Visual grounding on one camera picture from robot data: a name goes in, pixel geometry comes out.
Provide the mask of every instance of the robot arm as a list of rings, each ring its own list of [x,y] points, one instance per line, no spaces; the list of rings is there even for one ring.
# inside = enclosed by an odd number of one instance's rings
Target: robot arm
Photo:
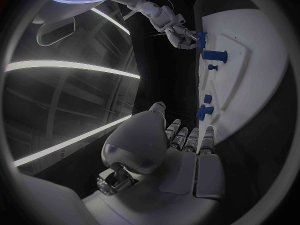
[[[197,47],[197,36],[189,31],[184,24],[186,21],[181,14],[175,15],[168,7],[160,7],[147,0],[112,0],[127,5],[133,11],[140,12],[146,16],[153,27],[160,33],[165,32],[170,43],[178,49],[193,49]]]

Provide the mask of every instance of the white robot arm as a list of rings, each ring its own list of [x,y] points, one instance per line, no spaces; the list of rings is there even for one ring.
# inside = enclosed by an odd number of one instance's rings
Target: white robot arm
[[[129,9],[145,15],[158,32],[165,32],[175,48],[190,50],[197,47],[197,36],[182,25],[186,22],[184,17],[181,14],[175,15],[168,6],[160,7],[147,0],[112,1],[127,5]]]

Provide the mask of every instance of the curved light strip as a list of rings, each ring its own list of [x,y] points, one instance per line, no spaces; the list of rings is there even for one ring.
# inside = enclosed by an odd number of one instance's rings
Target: curved light strip
[[[119,124],[121,122],[124,122],[125,120],[129,119],[131,116],[132,115],[126,116],[126,117],[121,118],[121,119],[119,119],[117,121],[114,121],[114,122],[106,124],[106,125],[104,125],[102,127],[99,127],[99,128],[97,128],[95,130],[92,130],[92,131],[89,131],[89,132],[87,132],[85,134],[82,134],[80,136],[74,137],[74,138],[72,138],[72,139],[70,139],[68,141],[64,141],[64,142],[62,142],[60,144],[57,144],[57,145],[52,146],[52,147],[49,147],[49,148],[47,148],[47,149],[45,149],[43,151],[39,151],[39,152],[34,153],[32,155],[29,155],[27,157],[24,157],[24,158],[21,158],[19,160],[16,160],[16,161],[13,162],[13,165],[15,167],[18,167],[18,166],[21,166],[23,164],[29,163],[29,162],[31,162],[33,160],[39,159],[39,158],[41,158],[43,156],[46,156],[48,154],[51,154],[51,153],[57,151],[57,150],[60,150],[60,149],[65,148],[65,147],[67,147],[69,145],[72,145],[72,144],[74,144],[76,142],[79,142],[82,139],[85,139],[85,138],[90,137],[90,136],[92,136],[92,135],[94,135],[96,133],[99,133],[99,132],[101,132],[101,131],[103,131],[105,129],[108,129],[108,128],[114,126],[114,125],[117,125],[117,124]]]
[[[16,69],[40,68],[40,67],[86,69],[86,70],[118,74],[118,75],[123,75],[131,78],[140,79],[139,75],[135,75],[132,73],[119,71],[119,70],[115,70],[103,66],[95,66],[95,65],[89,65],[89,64],[78,63],[78,62],[70,62],[70,61],[54,61],[54,60],[31,60],[31,61],[14,62],[6,66],[5,72],[16,70]]]
[[[125,31],[127,34],[130,35],[129,31],[123,27],[120,23],[116,22],[115,20],[113,20],[110,16],[107,16],[105,13],[99,11],[98,9],[96,8],[92,8],[91,9],[93,12],[101,15],[102,17],[106,18],[107,20],[111,21],[113,24],[115,24],[116,26],[118,26],[120,29],[122,29],[123,31]]]
[[[105,0],[89,0],[89,1],[53,0],[53,1],[63,3],[63,4],[91,4],[91,3],[97,3]]]

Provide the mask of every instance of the led light strip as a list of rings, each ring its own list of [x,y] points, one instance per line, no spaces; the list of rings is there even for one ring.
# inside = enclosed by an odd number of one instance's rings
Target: led light strip
[[[114,121],[114,122],[106,124],[106,125],[104,125],[102,127],[99,127],[99,128],[97,128],[97,129],[95,129],[93,131],[89,131],[89,132],[87,132],[85,134],[82,134],[80,136],[74,137],[74,138],[72,138],[72,139],[70,139],[68,141],[64,141],[64,142],[62,142],[60,144],[57,144],[57,145],[52,146],[52,147],[49,147],[49,148],[47,148],[47,149],[45,149],[43,151],[39,151],[39,152],[34,153],[32,155],[29,155],[27,157],[24,157],[24,158],[21,158],[19,160],[16,160],[16,161],[13,162],[13,165],[15,167],[18,167],[18,166],[21,166],[23,164],[29,163],[29,162],[31,162],[33,160],[39,159],[39,158],[41,158],[43,156],[46,156],[46,155],[48,155],[50,153],[53,153],[53,152],[57,151],[57,150],[60,150],[60,149],[65,148],[65,147],[67,147],[69,145],[72,145],[72,144],[74,144],[76,142],[79,142],[82,139],[85,139],[85,138],[90,137],[90,136],[92,136],[94,134],[97,134],[97,133],[99,133],[99,132],[101,132],[101,131],[103,131],[105,129],[108,129],[108,128],[114,126],[114,125],[117,125],[117,124],[119,124],[121,122],[124,122],[125,120],[129,119],[131,116],[132,115],[126,116],[126,117],[121,118],[121,119],[119,119],[117,121]]]
[[[53,0],[58,3],[62,4],[90,4],[90,3],[97,3],[104,0],[85,0],[85,1],[71,1],[71,0]]]
[[[120,23],[116,22],[115,20],[113,20],[110,16],[107,16],[105,13],[99,11],[98,9],[96,8],[92,8],[91,9],[93,12],[101,15],[102,17],[106,18],[107,20],[111,21],[113,24],[115,24],[116,26],[118,26],[120,29],[122,29],[123,31],[125,31],[127,34],[130,35],[129,31],[123,27]]]
[[[73,68],[73,69],[85,69],[85,70],[93,70],[111,74],[123,75],[131,78],[140,79],[139,75],[131,74],[124,71],[119,71],[103,66],[95,66],[89,64],[83,64],[78,62],[70,62],[70,61],[53,61],[53,60],[31,60],[31,61],[19,61],[10,63],[6,66],[5,72],[17,70],[17,69],[26,69],[26,68],[47,68],[47,67],[56,67],[56,68]]]

